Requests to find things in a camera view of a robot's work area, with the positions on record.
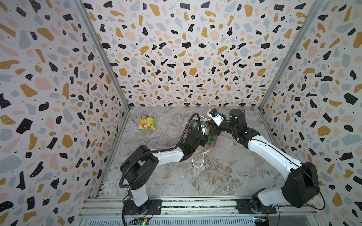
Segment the red paper bag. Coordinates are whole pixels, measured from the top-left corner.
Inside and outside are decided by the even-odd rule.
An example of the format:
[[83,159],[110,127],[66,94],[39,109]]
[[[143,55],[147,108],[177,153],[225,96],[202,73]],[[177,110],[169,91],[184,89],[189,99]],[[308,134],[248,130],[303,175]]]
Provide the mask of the red paper bag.
[[195,115],[188,122],[185,132],[185,143],[191,145],[191,162],[193,167],[201,168],[205,163],[205,155],[216,147],[217,124],[211,116]]

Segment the yellow green snack packet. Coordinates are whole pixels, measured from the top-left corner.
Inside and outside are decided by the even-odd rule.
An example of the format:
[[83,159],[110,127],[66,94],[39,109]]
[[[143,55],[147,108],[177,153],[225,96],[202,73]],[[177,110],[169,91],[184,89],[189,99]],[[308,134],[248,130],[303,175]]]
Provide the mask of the yellow green snack packet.
[[155,130],[156,118],[151,116],[141,116],[138,130]]

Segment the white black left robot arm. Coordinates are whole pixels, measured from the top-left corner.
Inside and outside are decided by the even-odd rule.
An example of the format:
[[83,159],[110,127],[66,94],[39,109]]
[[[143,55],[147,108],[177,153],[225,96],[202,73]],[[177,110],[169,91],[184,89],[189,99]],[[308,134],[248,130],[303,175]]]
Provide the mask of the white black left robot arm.
[[133,206],[146,208],[150,199],[146,183],[158,166],[183,162],[193,156],[199,146],[205,146],[208,136],[200,130],[191,130],[180,144],[166,149],[139,146],[120,166],[122,177],[119,186],[125,188]]

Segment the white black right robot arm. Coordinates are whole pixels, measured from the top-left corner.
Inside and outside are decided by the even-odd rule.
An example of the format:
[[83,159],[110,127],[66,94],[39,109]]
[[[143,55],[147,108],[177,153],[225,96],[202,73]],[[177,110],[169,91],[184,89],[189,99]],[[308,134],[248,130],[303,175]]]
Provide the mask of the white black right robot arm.
[[231,134],[239,144],[257,153],[273,166],[285,179],[282,187],[262,188],[252,194],[249,208],[255,213],[262,213],[271,205],[289,204],[296,208],[307,205],[320,194],[317,168],[311,162],[303,163],[268,142],[258,131],[247,126],[246,116],[241,109],[232,109],[229,118],[213,108],[208,111],[208,123],[215,134]]

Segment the small green circuit board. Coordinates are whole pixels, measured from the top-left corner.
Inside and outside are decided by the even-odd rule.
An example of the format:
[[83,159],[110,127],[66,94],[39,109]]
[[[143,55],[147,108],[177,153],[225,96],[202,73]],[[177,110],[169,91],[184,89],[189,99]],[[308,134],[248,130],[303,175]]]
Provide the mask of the small green circuit board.
[[131,221],[131,226],[148,226],[150,223],[148,218],[134,218]]

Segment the right circuit board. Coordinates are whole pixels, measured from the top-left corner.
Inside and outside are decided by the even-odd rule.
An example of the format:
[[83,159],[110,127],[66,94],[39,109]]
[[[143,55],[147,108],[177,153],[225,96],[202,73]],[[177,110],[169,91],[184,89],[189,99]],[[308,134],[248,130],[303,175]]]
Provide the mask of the right circuit board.
[[253,222],[255,226],[269,226],[270,221],[267,217],[253,217]]

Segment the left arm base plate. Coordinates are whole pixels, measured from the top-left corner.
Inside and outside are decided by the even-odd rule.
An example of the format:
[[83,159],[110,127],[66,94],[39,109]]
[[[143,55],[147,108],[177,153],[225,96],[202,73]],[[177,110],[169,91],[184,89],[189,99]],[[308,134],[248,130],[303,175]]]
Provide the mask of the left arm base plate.
[[131,200],[127,199],[124,203],[124,215],[160,215],[162,208],[161,199],[151,199],[147,200],[140,207]]

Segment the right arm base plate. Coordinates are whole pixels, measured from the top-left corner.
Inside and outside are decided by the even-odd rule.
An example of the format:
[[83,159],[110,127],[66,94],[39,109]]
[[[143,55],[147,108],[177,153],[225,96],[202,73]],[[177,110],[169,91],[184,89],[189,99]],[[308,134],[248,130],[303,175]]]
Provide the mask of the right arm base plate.
[[277,210],[273,206],[264,206],[260,201],[253,198],[243,198],[236,200],[235,207],[239,214],[276,214]]

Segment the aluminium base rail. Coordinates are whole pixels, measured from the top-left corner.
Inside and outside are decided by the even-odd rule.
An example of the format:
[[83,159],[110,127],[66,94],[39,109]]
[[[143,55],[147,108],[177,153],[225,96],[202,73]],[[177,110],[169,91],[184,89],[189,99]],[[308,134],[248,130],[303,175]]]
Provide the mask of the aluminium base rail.
[[79,214],[79,226],[131,226],[134,218],[148,218],[148,226],[255,226],[253,217],[267,217],[270,226],[321,226],[317,212],[305,206],[272,205],[276,214],[239,214],[235,197],[152,197],[161,199],[160,215],[124,215],[126,199],[87,199]]

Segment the aluminium right corner post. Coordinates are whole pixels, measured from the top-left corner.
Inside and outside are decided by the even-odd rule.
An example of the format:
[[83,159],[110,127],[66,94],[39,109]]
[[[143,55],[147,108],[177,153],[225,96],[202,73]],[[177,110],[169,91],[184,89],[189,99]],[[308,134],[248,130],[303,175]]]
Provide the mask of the aluminium right corner post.
[[313,2],[312,6],[311,6],[311,8],[310,8],[310,10],[309,10],[309,12],[307,14],[307,17],[306,17],[306,19],[304,20],[304,23],[301,26],[301,29],[299,30],[298,34],[296,35],[296,38],[292,42],[289,51],[287,52],[285,58],[281,62],[281,66],[279,67],[275,77],[273,78],[272,82],[270,83],[270,86],[269,86],[265,96],[263,97],[263,99],[261,101],[261,104],[258,107],[260,112],[266,106],[268,98],[272,95],[273,89],[277,86],[277,83],[280,80],[280,78],[283,76],[283,73],[286,70],[289,62],[291,61],[291,59],[293,58],[293,56],[297,52],[299,45],[301,44],[306,32],[310,28],[310,26],[311,26],[314,18],[316,17],[317,13],[322,8],[322,5],[323,5],[322,0],[317,0],[317,1]]

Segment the aluminium corner post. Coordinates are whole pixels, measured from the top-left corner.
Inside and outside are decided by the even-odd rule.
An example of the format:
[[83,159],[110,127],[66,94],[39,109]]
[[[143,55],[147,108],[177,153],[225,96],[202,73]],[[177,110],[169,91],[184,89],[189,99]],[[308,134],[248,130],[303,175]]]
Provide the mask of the aluminium corner post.
[[100,42],[100,40],[98,39],[98,36],[97,36],[97,33],[93,27],[93,24],[91,22],[91,19],[86,11],[86,8],[84,6],[84,3],[83,1],[81,0],[74,0],[73,1],[74,4],[75,4],[75,8],[77,9],[79,15],[80,15],[80,18],[81,20],[83,21],[84,23],[84,27],[87,29],[88,31],[88,34],[90,36],[90,39],[92,40],[93,42],[93,45],[96,49],[96,51],[98,52],[99,54],[99,57],[102,61],[102,63],[104,64],[105,66],[105,69],[106,71],[108,72],[108,75],[110,76],[110,79],[115,87],[115,90],[117,91],[119,97],[120,97],[120,101],[122,103],[122,106],[125,108],[125,110],[128,112],[130,110],[130,106],[129,104],[127,103],[126,101],[126,98],[122,92],[122,89],[119,85],[119,82],[115,76],[115,73],[114,71],[112,70],[112,67],[111,67],[111,64],[103,50],[103,47],[102,47],[102,44]]
[[261,104],[258,107],[260,112],[266,106],[268,98],[272,95],[273,89],[277,86],[277,83],[280,80],[280,78],[283,76],[283,73],[286,70],[289,62],[291,61],[291,59],[293,58],[293,56],[297,52],[299,45],[301,44],[306,32],[310,28],[310,26],[311,26],[314,18],[316,17],[317,13],[322,8],[322,5],[323,5],[322,0],[317,0],[317,1],[313,2],[312,6],[311,6],[311,8],[310,8],[310,10],[309,10],[309,12],[307,14],[307,17],[306,17],[306,19],[304,20],[304,23],[301,26],[301,29],[299,30],[298,34],[296,35],[296,38],[292,42],[289,51],[287,52],[285,58],[281,62],[281,66],[279,67],[275,77],[273,78],[272,82],[270,83],[270,86],[269,86],[265,96],[263,97],[263,99],[261,101]]

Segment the aluminium left corner post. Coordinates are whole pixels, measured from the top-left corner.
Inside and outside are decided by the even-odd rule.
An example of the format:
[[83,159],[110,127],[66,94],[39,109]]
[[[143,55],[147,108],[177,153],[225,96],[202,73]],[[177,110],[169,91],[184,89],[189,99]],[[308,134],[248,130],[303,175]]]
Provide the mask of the aluminium left corner post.
[[84,23],[84,27],[87,29],[88,31],[88,34],[90,36],[90,39],[92,40],[93,42],[93,45],[96,49],[96,51],[98,52],[99,54],[99,57],[102,61],[102,63],[104,64],[105,66],[105,69],[106,71],[108,72],[108,75],[110,76],[110,79],[115,87],[115,90],[117,91],[119,97],[120,97],[120,101],[122,103],[122,106],[125,108],[125,110],[128,112],[130,110],[130,106],[129,104],[127,103],[126,101],[126,98],[122,92],[122,89],[119,85],[119,82],[115,76],[115,73],[114,71],[112,70],[112,67],[111,67],[111,64],[103,50],[103,47],[102,47],[102,44],[100,42],[100,40],[98,39],[98,36],[97,36],[97,33],[93,27],[93,24],[91,22],[91,19],[86,11],[86,8],[84,6],[84,3],[83,1],[81,0],[74,0],[73,1],[74,4],[75,4],[75,8],[77,9],[79,15],[80,15],[80,18],[81,20],[83,21]]

